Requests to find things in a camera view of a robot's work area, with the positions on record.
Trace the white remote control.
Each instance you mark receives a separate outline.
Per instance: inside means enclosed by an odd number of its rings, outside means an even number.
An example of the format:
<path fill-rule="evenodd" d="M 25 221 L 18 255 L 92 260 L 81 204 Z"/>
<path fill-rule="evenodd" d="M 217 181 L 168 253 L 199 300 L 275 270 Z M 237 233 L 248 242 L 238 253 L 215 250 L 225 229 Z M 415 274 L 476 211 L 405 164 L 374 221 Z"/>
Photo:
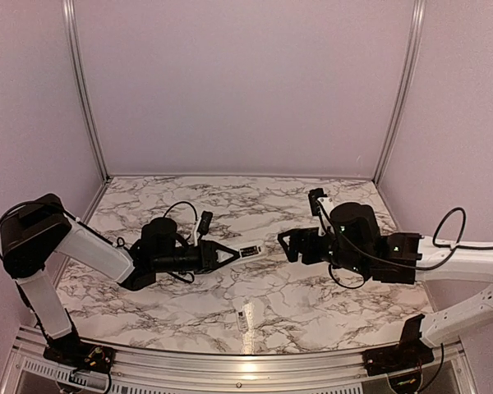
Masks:
<path fill-rule="evenodd" d="M 266 256 L 266 248 L 262 243 L 247 243 L 228 246 L 240 252 L 240 259 L 233 263 L 247 263 Z"/>

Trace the white battery cover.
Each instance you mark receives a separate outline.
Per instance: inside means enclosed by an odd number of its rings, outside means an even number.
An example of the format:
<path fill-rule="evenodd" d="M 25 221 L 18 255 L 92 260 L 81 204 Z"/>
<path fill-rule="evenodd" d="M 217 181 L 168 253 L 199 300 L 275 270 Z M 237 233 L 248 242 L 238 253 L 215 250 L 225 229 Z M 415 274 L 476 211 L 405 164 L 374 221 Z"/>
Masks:
<path fill-rule="evenodd" d="M 237 312 L 237 325 L 240 332 L 247 332 L 249 329 L 248 319 L 244 311 Z"/>

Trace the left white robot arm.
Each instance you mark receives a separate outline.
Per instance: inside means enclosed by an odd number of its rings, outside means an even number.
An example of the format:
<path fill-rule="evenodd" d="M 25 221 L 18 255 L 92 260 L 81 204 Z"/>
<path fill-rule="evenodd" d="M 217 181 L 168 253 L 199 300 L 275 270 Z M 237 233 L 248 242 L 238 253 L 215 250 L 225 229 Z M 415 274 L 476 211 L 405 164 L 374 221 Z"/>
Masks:
<path fill-rule="evenodd" d="M 34 312 L 54 350 L 70 365 L 87 358 L 87 347 L 46 273 L 46 263 L 61 254 L 103 274 L 124 289 L 141 290 L 159 273 L 206 274 L 240 259 L 238 250 L 203 240 L 211 221 L 205 212 L 189 243 L 166 216 L 141 228 L 131 246 L 111 242 L 69 213 L 55 194 L 25 201 L 0 217 L 0 259 Z"/>

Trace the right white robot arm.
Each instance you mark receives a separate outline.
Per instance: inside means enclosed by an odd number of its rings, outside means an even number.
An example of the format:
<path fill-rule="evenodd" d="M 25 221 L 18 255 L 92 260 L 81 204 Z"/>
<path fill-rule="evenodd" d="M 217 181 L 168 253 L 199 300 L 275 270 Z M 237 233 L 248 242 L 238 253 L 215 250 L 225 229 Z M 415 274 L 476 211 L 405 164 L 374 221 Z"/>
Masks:
<path fill-rule="evenodd" d="M 493 242 L 442 241 L 414 232 L 380 233 L 373 208 L 348 202 L 336 205 L 326 196 L 311 202 L 319 227 L 291 229 L 278 235 L 289 262 L 326 262 L 364 282 L 415 284 L 439 280 L 483 282 L 486 289 L 439 312 L 405 322 L 391 361 L 407 368 L 422 355 L 470 328 L 493 323 Z"/>

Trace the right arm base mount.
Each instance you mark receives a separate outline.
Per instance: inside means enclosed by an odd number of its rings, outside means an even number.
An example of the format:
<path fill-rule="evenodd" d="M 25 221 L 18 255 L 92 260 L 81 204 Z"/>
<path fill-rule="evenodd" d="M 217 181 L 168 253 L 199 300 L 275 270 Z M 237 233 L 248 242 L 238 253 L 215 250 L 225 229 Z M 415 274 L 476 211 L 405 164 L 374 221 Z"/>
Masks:
<path fill-rule="evenodd" d="M 368 376 L 412 369 L 435 360 L 432 348 L 422 342 L 421 325 L 424 318 L 424 314 L 409 318 L 403 325 L 397 344 L 362 353 Z"/>

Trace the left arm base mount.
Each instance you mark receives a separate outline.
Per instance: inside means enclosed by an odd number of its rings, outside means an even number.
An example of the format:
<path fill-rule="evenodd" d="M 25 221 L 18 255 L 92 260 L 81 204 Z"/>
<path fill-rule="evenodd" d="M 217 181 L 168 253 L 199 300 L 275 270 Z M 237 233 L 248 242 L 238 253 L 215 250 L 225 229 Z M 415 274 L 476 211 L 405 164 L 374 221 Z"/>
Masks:
<path fill-rule="evenodd" d="M 42 328 L 46 340 L 43 357 L 64 364 L 77 371 L 93 371 L 108 374 L 113 366 L 115 350 L 110 346 L 84 342 L 74 324 L 71 332 L 54 339 Z"/>

